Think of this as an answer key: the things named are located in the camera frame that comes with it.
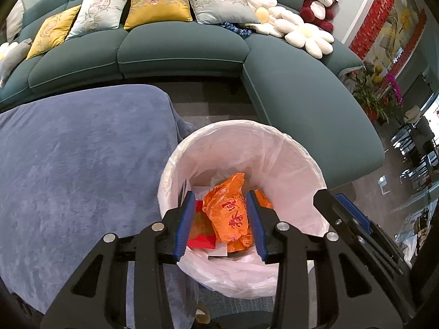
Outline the light grey cushion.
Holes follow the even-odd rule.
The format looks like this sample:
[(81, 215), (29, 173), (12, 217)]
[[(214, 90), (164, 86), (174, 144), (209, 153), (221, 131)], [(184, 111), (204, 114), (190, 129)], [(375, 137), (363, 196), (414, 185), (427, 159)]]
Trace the light grey cushion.
[(189, 0), (196, 21), (202, 25), (224, 22), (257, 24), (259, 19), (247, 0)]
[(102, 30), (118, 29), (128, 0), (83, 0), (66, 39)]

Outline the blue grey table cloth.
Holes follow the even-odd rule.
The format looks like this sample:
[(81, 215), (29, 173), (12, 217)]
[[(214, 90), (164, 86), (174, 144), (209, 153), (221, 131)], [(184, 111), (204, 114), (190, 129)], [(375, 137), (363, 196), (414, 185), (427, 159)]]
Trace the blue grey table cloth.
[(193, 132), (129, 85), (1, 115), (1, 327), (191, 328), (197, 285), (159, 264), (164, 167)]

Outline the white flower pillow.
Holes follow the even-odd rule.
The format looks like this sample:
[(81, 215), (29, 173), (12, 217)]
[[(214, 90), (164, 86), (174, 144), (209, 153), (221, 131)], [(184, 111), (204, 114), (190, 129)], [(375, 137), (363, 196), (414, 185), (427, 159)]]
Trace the white flower pillow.
[(278, 0), (247, 0), (258, 22), (244, 27), (256, 33), (284, 38), (296, 27), (303, 25), (303, 19), (296, 13), (278, 4)]
[(335, 39), (331, 33), (319, 29), (315, 25), (298, 25), (284, 36), (290, 45), (306, 50), (315, 59), (332, 54)]

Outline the yellow cushion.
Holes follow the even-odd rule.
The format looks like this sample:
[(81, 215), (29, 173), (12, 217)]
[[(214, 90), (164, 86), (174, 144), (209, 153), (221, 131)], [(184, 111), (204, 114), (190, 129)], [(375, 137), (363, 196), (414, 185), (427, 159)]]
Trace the yellow cushion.
[(71, 7), (61, 13), (48, 17), (38, 30), (26, 60), (47, 53), (64, 43), (81, 5)]
[(169, 21), (193, 21), (189, 0), (131, 0), (123, 29)]

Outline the red envelope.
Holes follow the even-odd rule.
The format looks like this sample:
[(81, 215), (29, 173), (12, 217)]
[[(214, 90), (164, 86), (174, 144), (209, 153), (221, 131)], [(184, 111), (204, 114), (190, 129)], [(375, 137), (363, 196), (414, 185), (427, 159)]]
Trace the red envelope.
[(202, 210), (203, 201), (196, 200), (195, 215), (190, 228), (187, 246), (191, 249), (215, 249), (216, 234), (210, 219)]

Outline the dark green curved sofa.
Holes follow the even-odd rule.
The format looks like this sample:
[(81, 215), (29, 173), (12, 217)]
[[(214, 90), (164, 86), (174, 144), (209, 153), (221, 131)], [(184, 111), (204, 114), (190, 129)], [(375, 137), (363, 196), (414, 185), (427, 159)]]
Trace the dark green curved sofa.
[(289, 134), (335, 188), (381, 167), (382, 142), (340, 78), (362, 61), (346, 45), (320, 59), (274, 36), (154, 22), (68, 40), (20, 63), (1, 89), (8, 110), (55, 93), (166, 76), (236, 76), (262, 123)]

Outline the yellow cushion centre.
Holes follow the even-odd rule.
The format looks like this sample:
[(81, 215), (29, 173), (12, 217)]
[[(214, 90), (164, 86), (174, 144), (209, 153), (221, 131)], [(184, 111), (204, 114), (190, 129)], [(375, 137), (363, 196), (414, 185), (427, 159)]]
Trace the yellow cushion centre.
[(189, 0), (131, 0), (123, 29), (169, 21), (193, 21)]

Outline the white lined trash bin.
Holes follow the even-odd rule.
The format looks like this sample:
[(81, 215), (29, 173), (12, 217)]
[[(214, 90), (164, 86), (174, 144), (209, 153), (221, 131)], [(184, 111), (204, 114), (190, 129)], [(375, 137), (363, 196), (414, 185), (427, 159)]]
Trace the white lined trash bin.
[[(317, 162), (288, 134), (250, 120), (212, 123), (180, 142), (159, 183), (161, 214), (176, 208), (182, 186), (215, 186), (236, 172), (245, 174), (244, 191), (258, 189), (281, 221), (304, 234), (322, 237), (329, 223), (313, 205), (326, 183)], [(276, 292), (278, 265), (266, 265), (250, 247), (242, 255), (210, 258), (186, 249), (179, 268), (204, 287), (236, 299), (256, 299)]]

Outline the red white plush monkey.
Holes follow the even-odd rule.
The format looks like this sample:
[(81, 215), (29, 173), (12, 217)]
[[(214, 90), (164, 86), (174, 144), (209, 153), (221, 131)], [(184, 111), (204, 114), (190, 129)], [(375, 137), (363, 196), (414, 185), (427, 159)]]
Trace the red white plush monkey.
[(300, 16), (305, 23), (318, 26), (328, 33), (333, 33), (333, 7), (339, 0), (303, 0)]

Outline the orange plastic bag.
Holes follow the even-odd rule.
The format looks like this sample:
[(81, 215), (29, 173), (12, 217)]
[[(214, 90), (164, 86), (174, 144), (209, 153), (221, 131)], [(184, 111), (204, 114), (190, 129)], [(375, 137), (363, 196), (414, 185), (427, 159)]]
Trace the orange plastic bag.
[(216, 239), (227, 245), (228, 253), (245, 252), (254, 244), (244, 183), (245, 174), (235, 173), (211, 189), (203, 200), (203, 213), (210, 220)]

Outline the light grey cushion left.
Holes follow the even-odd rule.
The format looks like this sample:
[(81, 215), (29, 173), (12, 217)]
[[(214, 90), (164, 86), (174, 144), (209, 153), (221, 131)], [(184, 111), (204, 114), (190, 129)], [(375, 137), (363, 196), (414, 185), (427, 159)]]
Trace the light grey cushion left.
[(66, 39), (102, 30), (118, 29), (128, 0), (83, 0)]

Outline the potted flower plant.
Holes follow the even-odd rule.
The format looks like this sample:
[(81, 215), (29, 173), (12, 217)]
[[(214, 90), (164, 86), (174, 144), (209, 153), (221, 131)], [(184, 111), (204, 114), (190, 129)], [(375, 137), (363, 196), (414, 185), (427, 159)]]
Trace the potted flower plant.
[(349, 72), (344, 83), (372, 123), (382, 125), (390, 119), (400, 123), (403, 96), (394, 75), (381, 65), (366, 61), (362, 68)]

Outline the yellow cushion left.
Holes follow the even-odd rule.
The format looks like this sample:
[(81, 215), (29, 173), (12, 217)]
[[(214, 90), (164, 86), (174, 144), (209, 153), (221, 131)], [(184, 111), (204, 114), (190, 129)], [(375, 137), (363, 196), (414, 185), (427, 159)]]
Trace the yellow cushion left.
[(71, 7), (61, 13), (48, 17), (38, 30), (26, 60), (47, 53), (64, 43), (81, 5)]

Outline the white flower pillow lower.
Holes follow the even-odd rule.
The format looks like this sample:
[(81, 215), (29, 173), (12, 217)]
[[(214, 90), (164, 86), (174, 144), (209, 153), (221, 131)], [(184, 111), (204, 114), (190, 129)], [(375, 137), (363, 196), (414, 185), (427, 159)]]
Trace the white flower pillow lower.
[(284, 36), (290, 45), (306, 50), (315, 59), (332, 54), (335, 39), (331, 33), (319, 29), (315, 25), (298, 25)]

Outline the white flower pillow upper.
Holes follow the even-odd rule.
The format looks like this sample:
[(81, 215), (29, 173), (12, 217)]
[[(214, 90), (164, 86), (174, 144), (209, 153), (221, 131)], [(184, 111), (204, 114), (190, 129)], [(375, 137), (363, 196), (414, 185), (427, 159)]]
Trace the white flower pillow upper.
[(303, 25), (303, 19), (296, 13), (278, 4), (278, 0), (247, 0), (258, 22), (244, 27), (256, 33), (284, 38), (296, 27)]

